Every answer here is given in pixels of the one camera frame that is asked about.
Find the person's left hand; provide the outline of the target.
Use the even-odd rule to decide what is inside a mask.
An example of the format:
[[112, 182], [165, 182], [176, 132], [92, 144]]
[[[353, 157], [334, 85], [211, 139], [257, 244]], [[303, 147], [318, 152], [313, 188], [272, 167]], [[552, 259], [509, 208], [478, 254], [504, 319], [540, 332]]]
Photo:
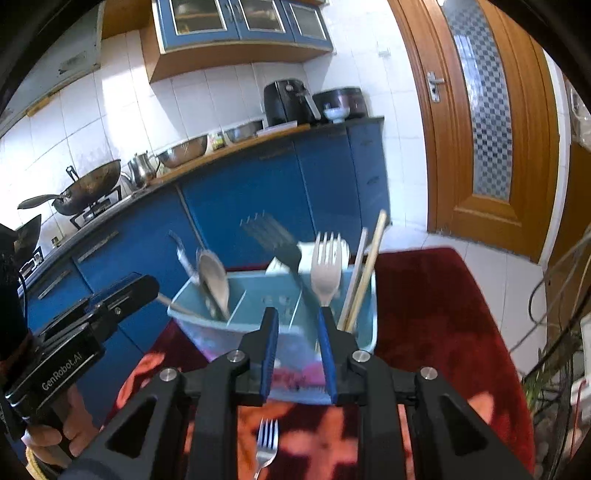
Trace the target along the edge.
[[47, 425], [30, 425], [21, 437], [21, 441], [38, 460], [60, 468], [68, 466], [66, 457], [57, 452], [64, 438], [69, 441], [70, 454], [78, 457], [99, 433], [76, 385], [67, 391], [67, 401], [68, 415], [61, 427], [53, 429]]

